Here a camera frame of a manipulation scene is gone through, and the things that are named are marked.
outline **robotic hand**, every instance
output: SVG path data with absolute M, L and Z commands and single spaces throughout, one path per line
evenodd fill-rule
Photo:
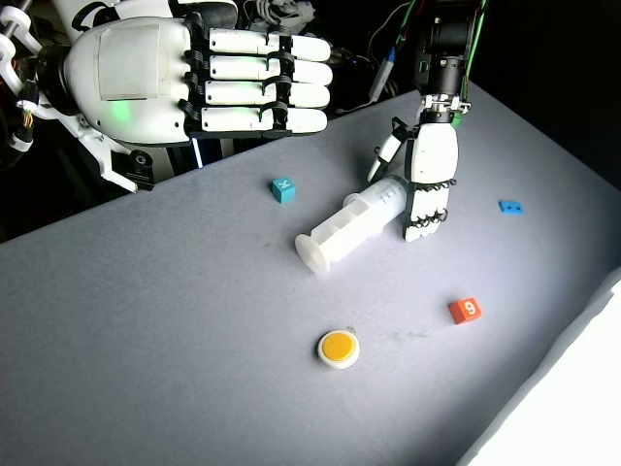
M 403 236 L 408 242 L 438 231 L 448 215 L 448 190 L 455 184 L 458 155 L 453 123 L 471 107 L 465 100 L 472 43 L 480 32 L 485 1 L 428 3 L 418 19 L 414 80 L 422 97 L 415 124 L 409 127 L 394 117 L 392 134 L 376 148 L 370 183 L 387 172 L 399 147 L 406 144 L 408 201 Z
M 267 34 L 225 29 L 237 20 L 232 0 L 94 2 L 73 18 L 82 34 L 71 47 L 45 48 L 28 33 L 29 4 L 0 12 L 1 22 L 16 24 L 0 34 L 0 76 L 24 109 L 25 139 L 31 144 L 33 116 L 58 119 L 97 159 L 102 178 L 130 191 L 150 188 L 152 173 L 150 157 L 125 143 L 168 147 L 326 127 L 319 109 L 329 103 L 332 71 L 321 62 L 330 46 L 278 26 Z M 83 26 L 95 10 L 95 26 Z M 18 73 L 14 32 L 34 54 Z M 12 150 L 26 151 L 22 143 Z

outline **tabletop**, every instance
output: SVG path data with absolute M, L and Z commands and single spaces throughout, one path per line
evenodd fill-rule
M 438 233 L 396 220 L 322 277 L 296 235 L 364 188 L 417 93 L 0 245 L 0 464 L 454 464 L 621 263 L 621 194 L 471 97 Z M 316 344 L 346 328 L 339 371 Z

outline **blue lego brick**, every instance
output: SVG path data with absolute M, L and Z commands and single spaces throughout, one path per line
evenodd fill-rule
M 522 205 L 517 201 L 500 201 L 498 205 L 506 216 L 521 216 L 524 214 Z
M 272 194 L 280 204 L 295 199 L 295 183 L 290 178 L 278 178 L 272 181 Z

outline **orange cube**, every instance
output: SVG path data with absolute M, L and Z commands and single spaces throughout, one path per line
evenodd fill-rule
M 453 315 L 455 323 L 468 322 L 482 316 L 481 308 L 474 298 L 461 299 L 451 304 L 448 309 Z

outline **round button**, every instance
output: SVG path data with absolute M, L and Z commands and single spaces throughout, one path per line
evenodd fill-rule
M 319 358 L 329 366 L 345 369 L 358 360 L 360 345 L 353 333 L 337 330 L 321 338 L 317 352 Z

